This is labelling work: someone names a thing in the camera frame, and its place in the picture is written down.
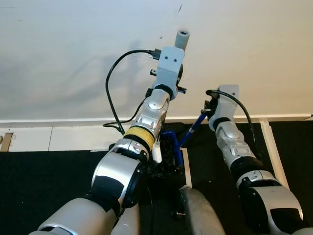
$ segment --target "white wall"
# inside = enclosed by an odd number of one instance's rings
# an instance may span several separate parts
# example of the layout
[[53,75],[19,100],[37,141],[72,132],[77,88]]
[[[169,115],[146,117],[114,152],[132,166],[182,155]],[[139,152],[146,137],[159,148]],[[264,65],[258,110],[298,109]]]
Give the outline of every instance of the white wall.
[[[0,120],[112,117],[112,63],[130,49],[172,45],[178,29],[191,32],[188,92],[169,117],[197,116],[205,90],[223,83],[240,85],[252,114],[311,113],[312,15],[311,0],[0,0]],[[116,69],[121,117],[156,66],[136,55]]]

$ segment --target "white cylinder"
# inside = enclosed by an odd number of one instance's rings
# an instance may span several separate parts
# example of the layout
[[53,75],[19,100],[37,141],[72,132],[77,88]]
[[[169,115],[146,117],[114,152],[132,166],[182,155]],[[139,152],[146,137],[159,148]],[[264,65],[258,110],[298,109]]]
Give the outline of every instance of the white cylinder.
[[190,32],[188,31],[178,31],[176,35],[175,46],[185,51],[188,44],[189,36]]

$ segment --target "black cable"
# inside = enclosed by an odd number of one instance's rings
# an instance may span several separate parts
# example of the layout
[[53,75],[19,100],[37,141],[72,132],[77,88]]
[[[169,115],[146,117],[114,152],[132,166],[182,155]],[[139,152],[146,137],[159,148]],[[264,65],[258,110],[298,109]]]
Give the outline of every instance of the black cable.
[[251,131],[251,134],[252,134],[252,139],[253,139],[254,148],[255,148],[255,155],[258,156],[259,155],[259,151],[258,151],[258,147],[257,147],[257,143],[256,143],[254,128],[253,128],[253,125],[252,125],[252,122],[251,122],[250,115],[249,115],[247,109],[245,108],[245,106],[242,104],[242,102],[240,102],[237,98],[233,97],[232,95],[230,95],[230,94],[228,94],[226,92],[219,91],[219,90],[208,90],[205,93],[207,95],[211,95],[212,93],[217,93],[217,94],[224,95],[224,96],[232,99],[233,101],[235,101],[242,108],[243,112],[246,115],[246,118],[248,119],[248,124],[249,124],[249,128],[250,128],[250,131]]
[[115,111],[115,108],[114,108],[114,105],[113,105],[113,102],[112,102],[112,99],[111,99],[111,96],[110,96],[110,92],[109,92],[109,78],[114,70],[114,68],[117,66],[117,64],[126,56],[130,55],[130,54],[134,54],[134,53],[147,53],[147,54],[152,54],[153,51],[151,50],[131,50],[131,51],[128,51],[126,52],[125,54],[123,54],[121,57],[119,57],[117,59],[117,61],[115,61],[115,63],[112,65],[112,67],[110,68],[110,71],[107,75],[107,78],[106,78],[106,92],[107,92],[107,96],[108,96],[108,100],[109,100],[109,104],[110,104],[110,107],[111,107],[111,110],[112,110],[112,113],[114,115],[114,118],[115,118],[115,121],[118,125],[118,127],[116,126],[110,126],[110,127],[114,127],[116,130],[118,130],[122,135],[125,134],[125,131],[124,131],[124,128],[120,122],[120,120],[118,119],[118,116],[117,116],[117,113]]
[[151,203],[151,224],[150,224],[150,235],[153,235],[153,230],[155,226],[155,208],[153,206],[153,201],[152,201],[152,194],[150,192],[149,187],[147,186],[147,191],[148,195],[150,197],[150,203]]
[[[125,120],[125,121],[120,121],[120,123],[127,123],[127,122],[132,121],[132,120],[136,117],[137,113],[139,112],[139,109],[140,109],[140,107],[143,105],[143,102],[145,101],[145,99],[146,99],[146,98],[144,98],[144,99],[142,100],[142,102],[138,105],[138,107],[137,107],[137,109],[136,109],[134,115],[133,115],[130,119]],[[117,124],[117,122],[116,122],[116,121],[113,121],[113,122],[105,123],[105,124],[103,124],[103,126],[104,126],[104,127],[113,127],[113,128],[115,128],[116,130],[119,131],[118,127],[117,127],[117,126],[113,126],[113,124]]]

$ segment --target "white baseboard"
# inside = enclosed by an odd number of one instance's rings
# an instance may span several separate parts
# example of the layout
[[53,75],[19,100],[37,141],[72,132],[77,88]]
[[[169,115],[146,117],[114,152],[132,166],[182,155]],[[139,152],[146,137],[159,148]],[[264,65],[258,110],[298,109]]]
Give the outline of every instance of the white baseboard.
[[[253,122],[295,121],[309,118],[311,114],[251,116]],[[169,117],[167,123],[193,123],[198,117]],[[113,121],[103,119],[15,120],[0,121],[0,135],[13,133],[9,151],[67,151],[104,150],[121,138],[113,128],[102,127]],[[236,122],[246,122],[244,116],[235,116]]]
[[313,115],[311,115],[311,117],[305,119],[304,121],[313,121]]
[[[234,116],[236,122],[247,122],[244,115]],[[252,122],[267,121],[302,121],[311,117],[311,114],[274,114],[251,115]],[[167,117],[166,123],[183,122],[194,123],[198,116]],[[75,118],[75,119],[33,119],[33,120],[0,120],[0,128],[27,128],[27,127],[62,127],[62,126],[100,126],[115,121],[113,118]]]

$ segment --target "yellow tape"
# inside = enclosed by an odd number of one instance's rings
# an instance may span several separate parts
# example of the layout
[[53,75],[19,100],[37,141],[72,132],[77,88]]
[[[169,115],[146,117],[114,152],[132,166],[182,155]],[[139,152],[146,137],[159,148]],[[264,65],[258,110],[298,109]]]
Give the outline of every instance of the yellow tape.
[[152,136],[152,134],[140,127],[131,127],[130,129],[128,129],[128,131],[124,134],[124,136],[126,135],[134,135],[134,136],[138,136],[140,138],[142,138],[147,145],[150,147],[150,150],[152,150],[152,146],[155,143],[155,139]]

